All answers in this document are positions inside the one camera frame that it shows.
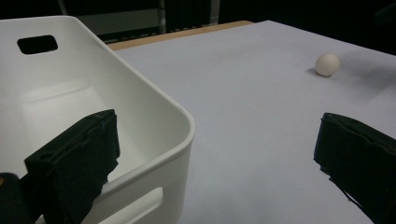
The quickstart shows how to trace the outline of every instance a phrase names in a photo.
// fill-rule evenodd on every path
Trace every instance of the white plastic bin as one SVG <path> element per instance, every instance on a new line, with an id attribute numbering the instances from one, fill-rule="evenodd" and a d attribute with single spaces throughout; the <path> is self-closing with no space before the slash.
<path id="1" fill-rule="evenodd" d="M 21 52 L 19 40 L 43 35 L 58 48 Z M 0 172 L 22 177 L 27 156 L 111 108 L 119 165 L 84 223 L 176 223 L 195 132 L 191 115 L 76 18 L 0 21 Z"/>

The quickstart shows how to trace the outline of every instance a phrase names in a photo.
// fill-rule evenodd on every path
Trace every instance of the ball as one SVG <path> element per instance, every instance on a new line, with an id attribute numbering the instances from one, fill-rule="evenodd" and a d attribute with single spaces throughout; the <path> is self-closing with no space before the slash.
<path id="1" fill-rule="evenodd" d="M 336 73 L 341 67 L 340 59 L 335 54 L 323 54 L 318 57 L 315 63 L 315 70 L 324 77 L 329 77 Z"/>

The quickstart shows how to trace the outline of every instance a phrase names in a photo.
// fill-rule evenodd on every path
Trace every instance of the oval handle cutout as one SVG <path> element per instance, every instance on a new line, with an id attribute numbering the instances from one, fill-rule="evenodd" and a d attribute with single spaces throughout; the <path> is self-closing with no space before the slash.
<path id="1" fill-rule="evenodd" d="M 27 55 L 54 51 L 58 48 L 52 35 L 27 37 L 19 39 L 17 43 L 21 52 Z"/>

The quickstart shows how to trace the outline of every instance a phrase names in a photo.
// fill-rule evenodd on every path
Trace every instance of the white table surface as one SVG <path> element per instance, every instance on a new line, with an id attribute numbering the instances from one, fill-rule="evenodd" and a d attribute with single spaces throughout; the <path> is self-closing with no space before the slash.
<path id="1" fill-rule="evenodd" d="M 197 124 L 179 224 L 368 224 L 313 161 L 331 112 L 396 137 L 396 57 L 265 21 L 117 53 Z M 342 68 L 320 77 L 323 53 Z"/>

